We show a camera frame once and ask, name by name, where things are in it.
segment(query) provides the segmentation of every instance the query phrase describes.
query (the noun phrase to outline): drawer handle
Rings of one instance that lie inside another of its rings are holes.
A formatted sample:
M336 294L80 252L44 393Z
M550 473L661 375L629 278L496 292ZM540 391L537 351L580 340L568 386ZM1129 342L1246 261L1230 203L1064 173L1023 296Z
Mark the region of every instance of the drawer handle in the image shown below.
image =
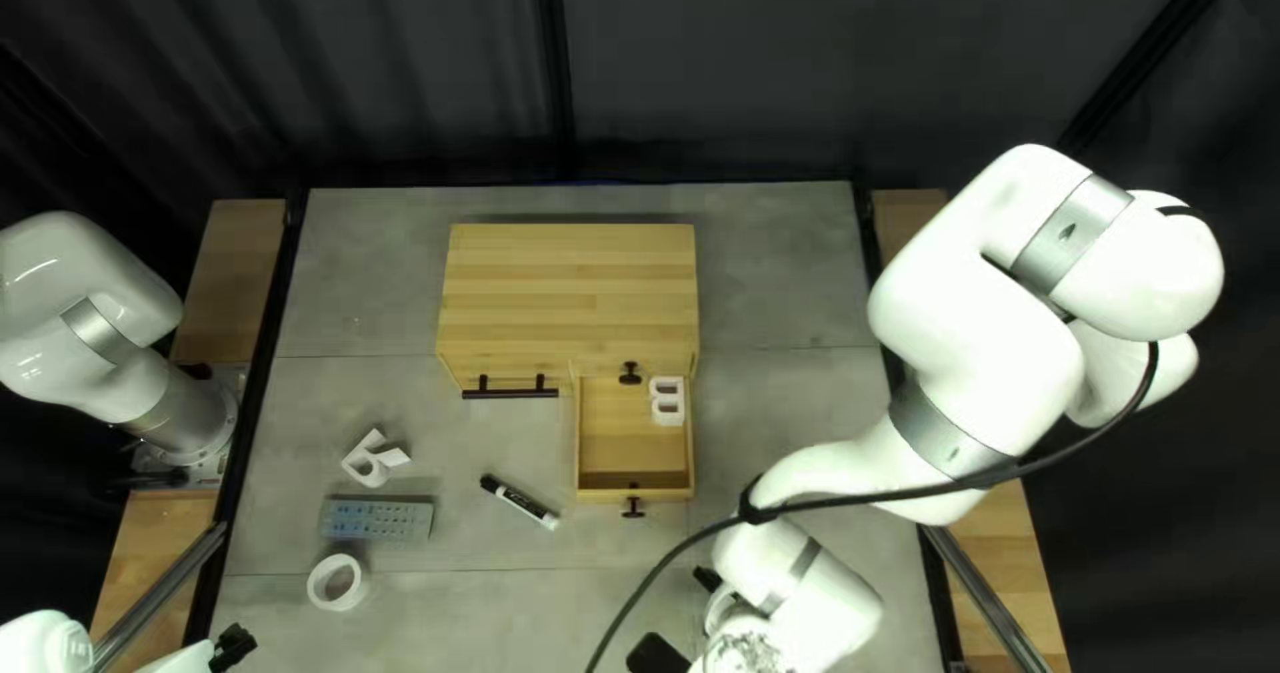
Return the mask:
M636 367L640 366L635 361L627 361L622 365L627 371L618 375L618 383L625 386L639 386L644 383L644 379L636 372Z
M640 511L640 496L627 496L627 509L622 512L623 518L644 518L644 512Z
M538 372L534 386L489 389L489 376L480 375L480 386L462 390L462 400L493 400L502 398L559 398L559 388L547 386L547 375Z

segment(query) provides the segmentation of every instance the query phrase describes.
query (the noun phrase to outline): black backdrop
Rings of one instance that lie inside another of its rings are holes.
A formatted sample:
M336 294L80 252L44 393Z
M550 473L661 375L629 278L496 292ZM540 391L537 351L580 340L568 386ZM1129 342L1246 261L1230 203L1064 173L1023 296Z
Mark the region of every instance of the black backdrop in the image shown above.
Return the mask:
M1280 626L1280 0L1217 0L1084 151L1203 210L1226 287L1201 368L1027 481L1075 670L1275 670Z
M1247 395L1275 348L1274 1L1220 0L1112 118L1132 90L1108 73L1161 60L1142 35L1167 27L1167 1L0 0L0 225L79 210L182 290L212 198L297 182L954 189L1010 145L1066 134L1103 174L1203 207L1231 274L1194 386L1028 482L1073 661L1249 669L1280 585L1262 568L1265 399ZM87 622L119 441L9 394L0 416L3 563L41 581L0 619L51 605ZM74 559L32 544L51 521Z

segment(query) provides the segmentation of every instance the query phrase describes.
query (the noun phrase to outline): black bar handle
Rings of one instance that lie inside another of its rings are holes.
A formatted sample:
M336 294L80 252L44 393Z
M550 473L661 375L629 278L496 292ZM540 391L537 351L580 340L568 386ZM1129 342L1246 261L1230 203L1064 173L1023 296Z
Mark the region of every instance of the black bar handle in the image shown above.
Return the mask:
M547 375L538 372L531 388L489 389L489 376L480 375L480 386L462 390L462 400L494 400L503 398L559 398L559 388L547 386Z

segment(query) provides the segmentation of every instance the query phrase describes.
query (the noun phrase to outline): wooden drawer cabinet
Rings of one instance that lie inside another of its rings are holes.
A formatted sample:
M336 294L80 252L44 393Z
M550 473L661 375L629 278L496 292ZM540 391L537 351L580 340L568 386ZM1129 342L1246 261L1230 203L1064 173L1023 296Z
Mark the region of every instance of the wooden drawer cabinet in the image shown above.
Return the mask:
M692 225L456 224L435 352L463 390L484 375L500 397L529 393L540 375L575 397L579 500L692 496ZM628 361L641 385L618 381ZM689 383L682 427L653 422L652 375Z

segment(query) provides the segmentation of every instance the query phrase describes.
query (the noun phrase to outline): open drawer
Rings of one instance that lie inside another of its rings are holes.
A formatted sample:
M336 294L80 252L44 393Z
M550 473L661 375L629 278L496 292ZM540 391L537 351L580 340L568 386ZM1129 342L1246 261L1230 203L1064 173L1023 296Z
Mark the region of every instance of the open drawer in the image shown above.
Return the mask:
M653 422L648 380L625 386L617 377L575 377L575 472L577 500L646 503L694 495L694 429L686 381L685 424Z

